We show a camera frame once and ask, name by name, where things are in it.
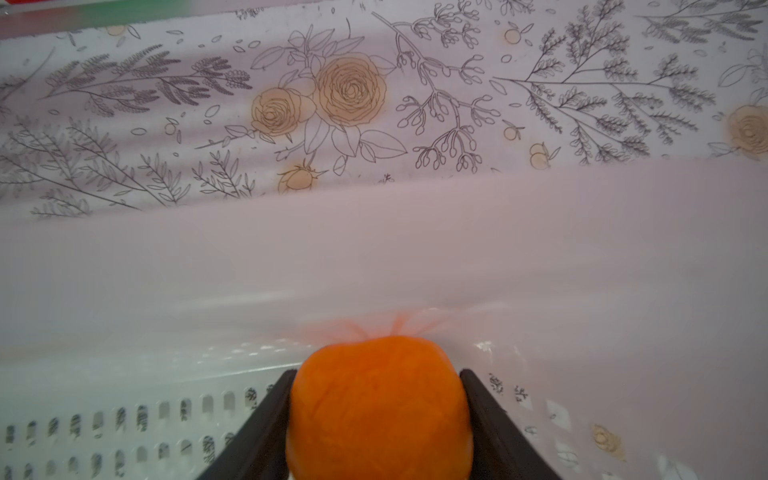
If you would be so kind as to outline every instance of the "white plastic basket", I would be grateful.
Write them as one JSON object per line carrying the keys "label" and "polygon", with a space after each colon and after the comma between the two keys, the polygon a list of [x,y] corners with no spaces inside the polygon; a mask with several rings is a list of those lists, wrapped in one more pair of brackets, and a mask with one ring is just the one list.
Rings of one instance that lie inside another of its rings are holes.
{"label": "white plastic basket", "polygon": [[766,177],[563,170],[2,231],[5,478],[193,478],[254,391],[402,311],[563,479],[759,478]]}

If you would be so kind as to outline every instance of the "leaf illustration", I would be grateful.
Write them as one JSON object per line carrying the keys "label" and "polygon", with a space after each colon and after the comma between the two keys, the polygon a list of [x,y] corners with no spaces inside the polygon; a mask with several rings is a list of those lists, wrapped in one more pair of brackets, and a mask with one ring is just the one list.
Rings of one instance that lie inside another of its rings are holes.
{"label": "leaf illustration", "polygon": [[391,61],[387,60],[384,57],[379,57],[378,55],[371,55],[370,56],[371,61],[376,66],[376,68],[379,69],[379,73],[382,75],[387,75],[392,73],[395,68],[395,64],[393,64]]}
{"label": "leaf illustration", "polygon": [[220,109],[221,109],[221,105],[214,105],[213,107],[209,107],[205,111],[205,117],[206,118],[211,118],[211,117],[215,116],[217,113],[219,113]]}
{"label": "leaf illustration", "polygon": [[260,132],[259,132],[259,138],[260,138],[261,140],[263,140],[263,141],[266,141],[268,144],[272,144],[272,145],[274,145],[274,144],[275,144],[275,140],[274,140],[274,138],[272,138],[272,136],[271,136],[271,135],[265,134],[265,133],[264,133],[264,132],[262,132],[262,131],[260,131]]}
{"label": "leaf illustration", "polygon": [[243,125],[226,125],[224,130],[226,130],[230,136],[235,138],[248,134],[248,128],[244,127]]}
{"label": "leaf illustration", "polygon": [[346,170],[346,157],[342,155],[341,157],[337,158],[336,163],[333,164],[333,173],[341,177],[341,174],[344,173],[344,170]]}
{"label": "leaf illustration", "polygon": [[288,37],[288,43],[291,44],[291,46],[296,48],[303,48],[304,47],[304,34],[301,33],[298,30],[294,30],[291,32],[290,37]]}
{"label": "leaf illustration", "polygon": [[760,87],[753,91],[750,95],[750,104],[757,105],[757,103],[763,100],[765,97],[768,97],[768,92],[766,92],[765,87]]}
{"label": "leaf illustration", "polygon": [[328,125],[318,114],[314,114],[304,127],[304,151],[311,154],[325,141],[330,131]]}
{"label": "leaf illustration", "polygon": [[259,56],[257,56],[256,59],[253,60],[253,63],[250,66],[250,68],[251,70],[257,70],[258,68],[267,68],[271,64],[280,60],[280,58],[283,56],[283,53],[285,53],[285,48],[283,47],[268,48],[267,50],[262,51],[261,54],[259,54]]}
{"label": "leaf illustration", "polygon": [[339,40],[339,43],[336,44],[336,51],[334,51],[333,54],[343,55],[345,53],[350,53],[357,47],[357,45],[360,45],[360,42],[363,40],[365,40],[365,37],[355,37]]}
{"label": "leaf illustration", "polygon": [[400,140],[378,130],[364,131],[360,142],[371,147],[376,158],[394,158],[408,153]]}
{"label": "leaf illustration", "polygon": [[310,54],[312,60],[310,60],[310,67],[312,68],[312,75],[317,76],[320,73],[320,69],[323,68],[324,58],[318,57],[315,54]]}
{"label": "leaf illustration", "polygon": [[721,141],[711,142],[707,145],[709,146],[710,150],[712,150],[712,153],[715,154],[716,157],[728,155],[729,153],[734,152],[736,150],[735,147],[731,147],[729,144],[726,144]]}
{"label": "leaf illustration", "polygon": [[504,85],[498,83],[496,80],[490,80],[489,83],[491,84],[493,89],[496,90],[498,93],[500,93],[502,95],[506,95],[507,94],[507,89],[504,88]]}
{"label": "leaf illustration", "polygon": [[333,35],[334,29],[329,28],[328,30],[324,30],[318,34],[315,34],[310,39],[310,50],[320,50],[322,49],[328,40],[330,40],[331,35]]}
{"label": "leaf illustration", "polygon": [[723,72],[720,76],[720,80],[717,81],[718,87],[730,87],[733,84],[738,83],[744,78],[747,69],[751,65],[734,65]]}
{"label": "leaf illustration", "polygon": [[358,127],[334,128],[331,141],[339,153],[347,157],[355,157],[360,144],[360,129]]}
{"label": "leaf illustration", "polygon": [[373,152],[373,148],[367,143],[360,143],[360,154],[372,164],[376,163],[376,154]]}
{"label": "leaf illustration", "polygon": [[53,88],[63,85],[68,79],[72,71],[80,64],[79,61],[71,61],[64,67],[51,73],[46,79],[45,83],[51,85]]}
{"label": "leaf illustration", "polygon": [[277,82],[277,86],[280,88],[285,88],[285,86],[288,85],[290,81],[293,80],[298,73],[299,73],[298,70],[289,71],[288,73],[280,77],[280,80]]}
{"label": "leaf illustration", "polygon": [[331,42],[327,43],[326,46],[323,47],[323,57],[329,57],[329,56],[333,55],[333,52],[336,51],[336,44],[337,43],[338,42],[336,42],[336,41],[331,41]]}

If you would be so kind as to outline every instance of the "berry branch illustration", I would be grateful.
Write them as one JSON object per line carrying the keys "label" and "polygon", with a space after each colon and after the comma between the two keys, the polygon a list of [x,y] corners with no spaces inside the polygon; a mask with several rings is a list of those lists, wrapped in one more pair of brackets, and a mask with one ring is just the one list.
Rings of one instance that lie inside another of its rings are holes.
{"label": "berry branch illustration", "polygon": [[[479,42],[472,34],[480,33],[480,29],[472,26],[468,20],[477,21],[480,17],[477,10],[467,10],[470,4],[469,0],[459,0],[456,10],[454,10],[454,6],[451,4],[441,5],[438,3],[435,4],[432,17],[420,18],[413,23],[396,22],[392,25],[410,28],[417,37],[426,40],[432,40],[430,32],[434,32],[439,35],[440,42],[446,48],[461,40],[467,48],[473,49]],[[454,28],[453,24],[457,24],[460,30]]]}
{"label": "berry branch illustration", "polygon": [[[460,3],[459,11],[463,12],[464,8],[466,8],[466,3]],[[439,8],[435,8],[435,16],[440,11]],[[494,117],[500,117],[501,112],[494,108],[485,108],[480,105],[481,102],[492,100],[490,95],[482,95],[471,101],[462,101],[446,90],[438,88],[435,84],[435,78],[439,74],[444,78],[448,78],[451,74],[456,73],[467,85],[481,84],[482,80],[476,74],[484,74],[485,72],[480,67],[470,65],[470,63],[482,60],[482,55],[473,55],[460,67],[447,65],[437,58],[425,56],[404,31],[401,30],[401,28],[407,26],[417,36],[424,38],[419,35],[417,23],[420,21],[412,24],[407,22],[390,23],[375,12],[373,15],[395,32],[395,45],[398,52],[397,66],[402,68],[410,65],[418,73],[422,85],[428,86],[431,90],[431,93],[424,101],[420,101],[411,95],[407,95],[402,99],[403,103],[398,105],[396,110],[412,110],[400,120],[397,126],[404,128],[411,125],[415,127],[416,135],[421,135],[425,131],[428,116],[437,119],[441,123],[446,119],[452,119],[455,122],[454,127],[440,134],[430,145],[413,148],[413,151],[419,152],[416,168],[428,167],[432,164],[432,168],[437,170],[441,165],[445,165],[445,162],[450,157],[456,160],[457,171],[469,169],[472,173],[476,173],[478,165],[482,163],[482,157],[475,153],[477,142],[472,136],[475,133],[475,128],[470,124],[462,122],[462,109],[469,112],[472,123],[477,127],[481,127],[483,124],[494,124]]]}
{"label": "berry branch illustration", "polygon": [[[491,0],[476,0],[477,4],[484,4],[488,10],[493,10],[493,3]],[[533,0],[499,0],[501,6],[499,7],[499,13],[502,15],[511,14],[513,17],[516,13],[533,13]]]}
{"label": "berry branch illustration", "polygon": [[678,10],[669,15],[638,15],[648,22],[643,35],[671,43],[707,43],[707,36],[719,34],[737,40],[754,40],[749,34],[763,20],[751,12],[768,8],[768,0],[673,0]]}
{"label": "berry branch illustration", "polygon": [[[102,117],[113,117],[116,110],[129,113],[149,111],[145,105],[156,101],[160,95],[177,105],[198,105],[197,100],[209,98],[211,90],[233,95],[228,88],[251,89],[246,83],[250,75],[242,70],[233,70],[229,61],[221,57],[196,61],[190,74],[166,74],[170,70],[169,65],[181,63],[181,60],[168,58],[168,50],[157,51],[162,46],[152,45],[120,63],[109,61],[109,54],[96,55],[83,62],[71,61],[45,79],[51,91],[43,98],[75,92],[87,94],[86,110]],[[106,71],[115,76],[110,80],[97,81],[99,76],[103,78]],[[135,85],[142,81],[155,81],[154,89],[137,89]]]}
{"label": "berry branch illustration", "polygon": [[[573,122],[570,135],[574,139],[570,145],[582,164],[649,155],[645,138],[651,125],[667,145],[683,130],[698,130],[682,114],[661,110],[665,103],[656,96],[657,91],[665,91],[676,106],[693,112],[715,104],[714,94],[687,83],[697,78],[698,69],[682,65],[677,54],[663,58],[652,79],[639,81],[637,70],[624,57],[629,46],[629,37],[621,34],[624,26],[611,21],[623,9],[624,0],[600,0],[592,9],[584,6],[577,21],[568,24],[566,35],[557,36],[554,28],[544,35],[539,47],[541,56],[525,79],[496,78],[525,89],[527,106],[551,129],[561,134],[562,118]],[[557,81],[555,78],[564,73],[565,63],[555,55],[563,45],[565,56],[574,67]],[[598,55],[604,58],[602,67],[590,68],[590,61],[595,63]],[[579,75],[594,77],[595,72],[602,73],[605,81],[580,80]],[[614,108],[610,113],[600,114],[611,108],[603,96],[606,89],[615,92],[611,96]],[[597,94],[590,95],[590,90]],[[627,134],[630,127],[635,134]]]}

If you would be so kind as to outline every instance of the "branch illustration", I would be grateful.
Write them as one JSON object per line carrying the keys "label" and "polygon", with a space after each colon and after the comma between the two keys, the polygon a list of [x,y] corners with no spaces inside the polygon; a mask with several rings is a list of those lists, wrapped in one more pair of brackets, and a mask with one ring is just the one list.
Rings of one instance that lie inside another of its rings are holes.
{"label": "branch illustration", "polygon": [[763,23],[751,12],[768,8],[768,0],[695,0],[675,2],[676,12],[669,15],[636,15],[648,22],[643,32],[646,37],[659,38],[670,43],[707,43],[712,34],[737,40],[750,41],[750,34]]}
{"label": "branch illustration", "polygon": [[203,162],[200,162],[197,169],[192,168],[194,179],[202,182],[200,185],[200,192],[204,194],[223,194],[224,198],[250,198],[253,196],[253,190],[256,188],[255,180],[248,180],[248,174],[238,174],[237,168],[240,165],[240,159],[236,158],[232,164],[230,164],[230,151],[227,150],[227,154],[224,158],[221,157],[221,153],[217,151],[215,154],[210,154],[211,160],[209,163],[214,166],[210,169],[212,173],[210,176],[205,175],[203,169]]}
{"label": "branch illustration", "polygon": [[[493,10],[493,3],[491,0],[476,0],[477,4],[484,4],[488,10]],[[533,13],[533,0],[499,0],[501,6],[499,7],[499,13],[507,15],[508,13],[515,16],[516,13]]]}
{"label": "branch illustration", "polygon": [[154,155],[154,161],[149,156],[141,155],[141,161],[144,165],[139,166],[139,169],[146,170],[147,177],[154,182],[147,185],[148,190],[155,190],[160,198],[174,205],[178,205],[179,200],[189,193],[192,185],[187,184],[186,187],[182,187],[181,172],[177,172],[174,176],[174,173],[168,169],[167,162],[160,160],[160,154]]}
{"label": "branch illustration", "polygon": [[478,45],[478,39],[473,37],[473,33],[480,33],[480,29],[472,26],[469,20],[477,21],[480,19],[477,10],[468,10],[472,3],[470,0],[459,0],[454,10],[453,4],[441,5],[435,4],[435,11],[432,17],[420,18],[415,22],[395,22],[392,26],[396,28],[407,27],[414,35],[426,40],[432,40],[431,33],[440,37],[443,47],[448,47],[464,42],[467,48],[474,48]]}
{"label": "branch illustration", "polygon": [[[526,78],[496,78],[524,88],[527,106],[558,133],[563,133],[563,118],[572,121],[575,128],[570,135],[574,140],[570,145],[582,164],[647,156],[649,124],[655,125],[664,144],[672,144],[683,130],[697,131],[695,123],[682,114],[662,111],[664,101],[652,91],[666,91],[673,104],[694,112],[715,103],[714,94],[687,83],[697,78],[698,69],[682,65],[677,54],[663,58],[652,79],[638,80],[637,70],[624,57],[629,46],[629,37],[621,33],[624,26],[611,21],[623,9],[624,0],[600,0],[593,8],[581,8],[577,21],[568,24],[566,35],[557,36],[554,28],[544,35],[541,56]],[[574,67],[559,81],[547,80],[564,72],[564,62],[557,59],[562,45]],[[589,68],[598,55],[605,57],[602,67]],[[588,72],[601,72],[605,81],[574,80]],[[605,88],[615,92],[612,108],[603,96]],[[637,134],[628,134],[630,127]]]}
{"label": "branch illustration", "polygon": [[117,145],[109,138],[109,134],[103,137],[98,133],[98,127],[91,127],[90,121],[83,123],[69,119],[70,126],[67,131],[70,134],[75,151],[87,152],[84,160],[90,164],[81,167],[86,171],[86,184],[96,182],[98,191],[107,190],[112,184],[117,184],[127,190],[122,190],[116,196],[129,194],[131,191],[145,192],[165,206],[162,199],[156,196],[152,189],[136,180],[135,170],[132,167],[121,166],[120,157],[115,148]]}
{"label": "branch illustration", "polygon": [[66,194],[61,188],[49,191],[46,195],[40,197],[42,200],[48,200],[42,208],[34,207],[31,210],[32,215],[38,215],[44,218],[51,217],[89,217],[91,208],[88,201],[84,198],[77,200],[72,194]]}
{"label": "branch illustration", "polygon": [[365,39],[365,37],[352,37],[350,35],[349,38],[343,40],[332,40],[335,30],[330,28],[316,32],[314,35],[314,25],[310,25],[306,34],[294,30],[288,37],[287,46],[275,46],[262,51],[254,58],[250,67],[252,70],[265,70],[284,55],[287,55],[286,63],[288,65],[295,63],[303,65],[303,68],[295,73],[294,78],[311,78],[313,72],[316,73],[328,57],[350,53]]}
{"label": "branch illustration", "polygon": [[482,163],[482,157],[475,153],[477,142],[472,136],[475,133],[475,128],[462,122],[462,109],[468,110],[472,122],[477,127],[481,127],[483,124],[494,124],[494,117],[500,117],[501,112],[480,105],[480,102],[492,100],[490,95],[482,95],[471,101],[462,101],[446,90],[438,88],[434,78],[437,78],[439,74],[447,78],[456,72],[465,84],[480,84],[482,80],[476,74],[485,72],[480,67],[471,66],[470,62],[482,60],[483,57],[473,55],[460,67],[447,65],[436,58],[425,56],[405,32],[400,30],[401,27],[408,25],[410,30],[414,31],[413,26],[415,24],[404,22],[393,24],[375,12],[373,15],[395,32],[395,45],[398,51],[397,66],[402,68],[410,65],[418,73],[422,85],[428,86],[431,90],[430,95],[424,101],[419,101],[410,95],[402,99],[403,103],[398,105],[396,110],[412,110],[397,126],[404,128],[411,125],[415,127],[416,135],[423,134],[428,113],[429,116],[441,123],[447,118],[451,118],[455,122],[454,127],[439,135],[430,145],[413,148],[413,151],[419,152],[416,168],[427,167],[432,164],[432,168],[437,170],[441,165],[445,165],[448,156],[450,156],[450,158],[456,159],[457,171],[469,169],[472,173],[476,173],[478,165]]}
{"label": "branch illustration", "polygon": [[17,77],[8,77],[2,82],[0,82],[0,117],[5,117],[6,114],[10,113],[10,110],[7,109],[3,104],[5,103],[8,98],[13,95],[19,88],[23,87],[32,77],[34,77],[44,66],[48,63],[48,60],[51,59],[54,52],[56,52],[56,47],[53,47],[51,49],[51,52],[48,53],[48,57],[43,60],[43,62],[33,71],[31,74],[29,74],[26,78],[17,78]]}
{"label": "branch illustration", "polygon": [[[51,90],[43,98],[73,92],[87,94],[86,110],[102,117],[113,117],[115,111],[149,111],[150,108],[145,105],[156,101],[161,95],[177,105],[198,105],[196,100],[209,98],[211,90],[233,95],[228,88],[251,89],[246,83],[250,75],[242,70],[233,70],[229,61],[221,57],[196,61],[190,74],[166,74],[170,70],[169,65],[181,60],[168,58],[168,50],[155,52],[162,46],[152,45],[120,63],[109,61],[109,54],[96,55],[82,63],[71,61],[46,78]],[[110,80],[97,81],[106,71],[115,76]],[[135,85],[142,81],[154,81],[154,89],[138,90]]]}
{"label": "branch illustration", "polygon": [[735,64],[723,72],[717,81],[718,87],[730,87],[739,83],[749,73],[752,83],[765,84],[752,91],[750,104],[757,105],[768,97],[768,43],[763,44],[762,51],[751,48],[747,53],[747,63]]}

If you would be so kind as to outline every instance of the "small orange illustration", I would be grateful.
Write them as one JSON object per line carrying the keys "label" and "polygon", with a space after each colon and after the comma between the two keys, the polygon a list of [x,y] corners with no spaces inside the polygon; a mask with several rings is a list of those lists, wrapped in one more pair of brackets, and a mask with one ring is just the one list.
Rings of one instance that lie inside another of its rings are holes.
{"label": "small orange illustration", "polygon": [[517,43],[520,43],[521,38],[522,36],[520,35],[520,31],[517,28],[510,28],[504,33],[504,39],[510,45],[516,45]]}
{"label": "small orange illustration", "polygon": [[512,122],[506,121],[504,119],[502,119],[502,121],[507,125],[507,127],[504,129],[504,138],[509,141],[520,140],[522,138],[520,130],[524,130],[525,127],[518,127]]}
{"label": "small orange illustration", "polygon": [[549,168],[549,161],[560,153],[560,148],[558,147],[550,154],[547,146],[541,142],[540,144],[533,144],[529,152],[531,154],[531,166],[536,170],[546,170]]}
{"label": "small orange illustration", "polygon": [[128,30],[127,25],[112,25],[111,27],[107,27],[107,35],[110,35],[111,37],[119,37],[124,34],[126,30]]}
{"label": "small orange illustration", "polygon": [[287,172],[278,174],[280,181],[277,183],[277,191],[281,194],[289,190],[312,190],[317,178],[328,170],[317,171],[306,164],[306,160],[301,165],[296,165]]}

